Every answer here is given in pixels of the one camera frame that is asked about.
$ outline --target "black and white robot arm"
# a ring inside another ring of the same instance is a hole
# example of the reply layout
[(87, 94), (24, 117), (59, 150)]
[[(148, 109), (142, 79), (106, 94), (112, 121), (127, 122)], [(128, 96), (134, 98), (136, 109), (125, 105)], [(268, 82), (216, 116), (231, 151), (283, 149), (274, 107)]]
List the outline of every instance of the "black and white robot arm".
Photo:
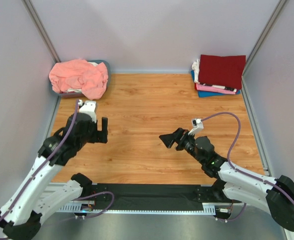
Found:
[[(66, 127), (61, 128), (44, 141), (23, 183), (8, 202), (0, 208), (0, 218), (3, 218), (0, 221), (0, 227), (10, 239), (32, 239), (41, 225), (63, 205), (78, 197), (90, 195), (92, 181), (78, 173), (59, 190), (39, 200), (40, 195), (54, 176), (86, 143), (107, 143), (108, 119), (102, 118), (102, 130), (98, 131), (96, 102), (83, 103), (80, 101), (79, 106), (81, 108), (76, 113), (74, 121), (74, 115), (70, 116)], [(67, 135), (65, 141), (58, 149), (57, 146), (65, 135)]]
[(201, 119), (193, 119), (192, 125), (191, 131), (178, 128), (160, 139), (167, 148), (177, 143), (177, 151), (186, 150), (196, 159), (206, 175), (217, 179), (214, 186), (218, 186), (220, 194), (262, 209), (279, 225), (294, 232), (294, 182), (284, 175), (274, 178), (235, 165), (217, 154), (206, 136), (194, 138), (203, 129)]

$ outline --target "pink towel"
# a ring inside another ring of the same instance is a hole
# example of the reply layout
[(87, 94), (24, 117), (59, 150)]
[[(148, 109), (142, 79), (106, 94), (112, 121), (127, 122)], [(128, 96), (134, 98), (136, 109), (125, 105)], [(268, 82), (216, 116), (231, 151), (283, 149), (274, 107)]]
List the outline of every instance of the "pink towel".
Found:
[(197, 90), (199, 90), (199, 91), (207, 91), (207, 92), (231, 94), (231, 95), (236, 94), (234, 91), (224, 90), (224, 89), (213, 87), (213, 86), (203, 86), (203, 85), (197, 84), (197, 83), (196, 83), (196, 87), (197, 87)]
[(103, 62), (94, 66), (86, 60), (75, 59), (56, 63), (49, 73), (49, 79), (56, 93), (81, 89), (88, 99), (100, 99), (107, 88), (108, 70)]

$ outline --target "dark red cloth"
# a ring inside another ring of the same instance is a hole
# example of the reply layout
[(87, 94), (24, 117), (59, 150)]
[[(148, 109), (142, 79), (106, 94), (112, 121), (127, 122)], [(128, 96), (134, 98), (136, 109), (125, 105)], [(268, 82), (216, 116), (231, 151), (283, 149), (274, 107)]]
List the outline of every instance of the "dark red cloth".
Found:
[(199, 82), (242, 89), (246, 56), (200, 56)]

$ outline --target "wooden tabletop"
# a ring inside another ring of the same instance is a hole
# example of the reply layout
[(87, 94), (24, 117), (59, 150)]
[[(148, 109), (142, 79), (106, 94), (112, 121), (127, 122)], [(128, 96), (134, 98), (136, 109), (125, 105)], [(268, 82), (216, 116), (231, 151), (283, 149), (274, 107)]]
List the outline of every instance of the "wooden tabletop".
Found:
[[(113, 74), (97, 102), (99, 123), (108, 117), (108, 143), (86, 144), (53, 182), (67, 182), (82, 173), (94, 183), (212, 184), (215, 180), (196, 160), (186, 151), (167, 149), (159, 135), (190, 130), (191, 119), (224, 111), (235, 113), (242, 123), (231, 160), (264, 173), (240, 94), (198, 98), (189, 74)], [(65, 126), (74, 104), (74, 98), (61, 100), (52, 132)], [(237, 133), (235, 118), (220, 115), (205, 121), (204, 127), (198, 136), (208, 136), (216, 152), (226, 157)]]

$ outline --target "purple cable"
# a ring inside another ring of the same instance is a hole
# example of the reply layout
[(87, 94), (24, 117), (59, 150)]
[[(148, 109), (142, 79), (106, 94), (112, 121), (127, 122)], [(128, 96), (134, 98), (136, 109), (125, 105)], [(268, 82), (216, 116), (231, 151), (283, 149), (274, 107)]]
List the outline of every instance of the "purple cable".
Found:
[[(109, 205), (102, 211), (96, 213), (96, 214), (93, 214), (93, 215), (89, 215), (89, 216), (85, 216), (84, 218), (85, 219), (91, 219), (91, 218), (94, 218), (94, 217), (97, 217), (97, 216), (100, 216), (102, 215), (104, 212), (106, 212), (110, 207), (111, 205), (113, 204), (114, 200), (115, 200), (115, 195), (110, 192), (110, 191), (102, 191), (102, 192), (99, 192), (99, 193), (95, 193), (95, 194), (92, 194), (92, 195), (89, 195), (89, 196), (84, 196), (84, 197), (79, 197), (79, 198), (76, 198), (75, 200), (85, 200), (85, 199), (89, 199), (89, 198), (94, 198), (96, 196), (99, 196), (99, 195), (103, 195), (103, 194), (110, 194), (112, 199), (109, 203)], [(59, 223), (62, 223), (62, 222), (65, 222), (65, 221), (69, 221), (69, 220), (74, 220), (75, 217), (69, 217), (69, 218), (66, 218), (66, 219), (63, 219), (61, 221), (57, 221), (57, 222), (54, 222), (54, 223), (51, 223), (51, 224), (44, 224), (43, 226), (44, 227), (47, 227), (47, 226), (52, 226), (52, 225), (56, 225), (56, 224), (59, 224)]]
[[(12, 208), (15, 206), (15, 204), (18, 202), (19, 198), (23, 194), (23, 192), (26, 190), (32, 179), (37, 175), (37, 173), (46, 165), (46, 163), (56, 154), (56, 152), (61, 148), (63, 143), (66, 141), (67, 137), (69, 136), (72, 127), (76, 121), (78, 111), (78, 99), (76, 100), (76, 106), (75, 106), (75, 112), (72, 117), (72, 121), (70, 124), (70, 127), (68, 128), (68, 131), (66, 132), (66, 135), (63, 137), (61, 142), (58, 144), (58, 146), (54, 149), (54, 151), (46, 158), (46, 160), (35, 170), (35, 172), (30, 176), (30, 178), (27, 180), (27, 182), (24, 184), (24, 186), (21, 188), (20, 192), (17, 194), (16, 198), (12, 201), (12, 204), (9, 206), (8, 210), (0, 217), (0, 222), (9, 214), (9, 212), (12, 210)], [(8, 240), (9, 238), (0, 238), (0, 240)]]
[[(292, 199), (292, 197), (290, 197), (290, 196), (289, 196), (289, 195), (288, 195), (283, 189), (281, 189), (279, 186), (277, 186), (277, 185), (275, 185), (275, 184), (269, 182), (268, 180), (263, 180), (263, 179), (260, 178), (260, 177), (257, 177), (257, 176), (254, 176), (254, 175), (250, 174), (250, 173), (247, 173), (247, 172), (245, 172), (245, 171), (242, 171), (242, 170), (236, 168), (236, 167), (233, 165), (233, 163), (232, 163), (231, 160), (230, 160), (230, 154), (231, 154), (231, 150), (233, 149), (234, 145), (236, 144), (236, 141), (237, 141), (238, 138), (239, 138), (240, 130), (241, 130), (241, 122), (240, 122), (240, 119), (238, 118), (238, 116), (235, 115), (235, 114), (232, 113), (232, 112), (223, 111), (223, 112), (219, 112), (219, 113), (213, 114), (213, 115), (211, 115), (211, 116), (205, 117), (205, 118), (201, 119), (201, 121), (204, 122), (205, 120), (208, 120), (208, 119), (210, 119), (210, 118), (213, 118), (213, 117), (215, 117), (215, 116), (222, 115), (222, 114), (228, 114), (228, 115), (234, 116), (234, 117), (236, 118), (237, 122), (238, 122), (238, 132), (237, 132), (237, 135), (236, 135), (235, 139), (233, 140), (233, 142), (232, 142), (232, 144), (231, 144), (231, 146), (230, 146), (230, 148), (229, 148), (228, 154), (227, 154), (227, 160), (228, 160), (229, 165), (230, 165), (234, 170), (236, 170), (236, 171), (238, 171), (238, 172), (240, 172), (240, 173), (242, 173), (242, 174), (244, 174), (244, 175), (246, 175), (246, 176), (249, 176), (249, 177), (251, 177), (251, 178), (253, 178), (253, 179), (255, 179), (255, 180), (258, 180), (258, 181), (260, 181), (260, 182), (263, 182), (263, 183), (269, 184), (270, 186), (276, 188), (276, 189), (277, 189), (278, 191), (280, 191), (284, 196), (286, 196), (286, 198), (287, 198), (287, 199), (293, 204), (293, 206), (294, 206), (294, 200)], [(242, 210), (240, 211), (240, 213), (239, 213), (234, 219), (231, 219), (231, 220), (228, 220), (228, 221), (231, 222), (231, 221), (234, 221), (234, 220), (238, 219), (238, 218), (243, 214), (245, 208), (246, 208), (246, 204), (244, 204)]]

